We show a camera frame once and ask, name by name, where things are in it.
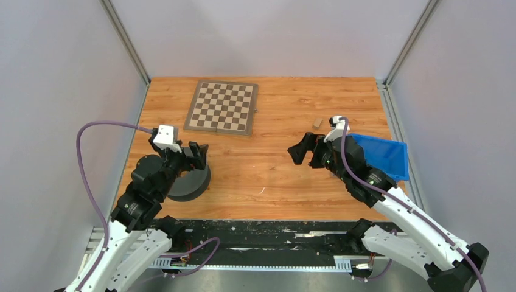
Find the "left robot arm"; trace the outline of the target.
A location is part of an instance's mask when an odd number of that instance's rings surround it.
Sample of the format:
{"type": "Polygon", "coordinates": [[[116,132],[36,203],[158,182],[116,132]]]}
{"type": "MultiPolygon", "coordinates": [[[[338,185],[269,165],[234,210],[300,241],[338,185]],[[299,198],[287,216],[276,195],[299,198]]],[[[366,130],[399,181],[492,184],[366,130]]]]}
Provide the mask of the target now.
{"type": "Polygon", "coordinates": [[[64,291],[127,291],[160,255],[185,247],[184,226],[174,218],[151,225],[180,174],[206,169],[209,146],[190,142],[179,152],[153,149],[156,154],[138,160],[93,258],[64,291]]]}

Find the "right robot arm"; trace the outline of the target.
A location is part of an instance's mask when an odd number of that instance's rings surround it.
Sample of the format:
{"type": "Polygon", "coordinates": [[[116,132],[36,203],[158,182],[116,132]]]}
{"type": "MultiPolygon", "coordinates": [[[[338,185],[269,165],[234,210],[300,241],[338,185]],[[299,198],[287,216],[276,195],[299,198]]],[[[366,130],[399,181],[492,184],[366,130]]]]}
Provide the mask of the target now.
{"type": "Polygon", "coordinates": [[[311,168],[329,170],[352,197],[388,217],[406,234],[400,238],[360,219],[348,232],[347,245],[352,252],[368,250],[387,256],[420,275],[433,291],[469,291],[480,283],[489,256],[487,248],[469,244],[436,223],[390,176],[367,162],[353,136],[330,141],[307,132],[288,148],[296,165],[302,164],[309,151],[313,154],[311,168]]]}

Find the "dark grey cable spool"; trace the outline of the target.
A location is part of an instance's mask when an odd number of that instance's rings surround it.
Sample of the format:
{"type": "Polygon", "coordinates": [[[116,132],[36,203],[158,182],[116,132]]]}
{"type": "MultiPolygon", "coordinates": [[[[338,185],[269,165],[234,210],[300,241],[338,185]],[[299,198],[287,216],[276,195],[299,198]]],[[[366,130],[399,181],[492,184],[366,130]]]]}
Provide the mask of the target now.
{"type": "Polygon", "coordinates": [[[202,195],[209,187],[211,170],[209,165],[204,170],[192,170],[184,176],[177,177],[167,197],[177,202],[192,201],[202,195]]]}

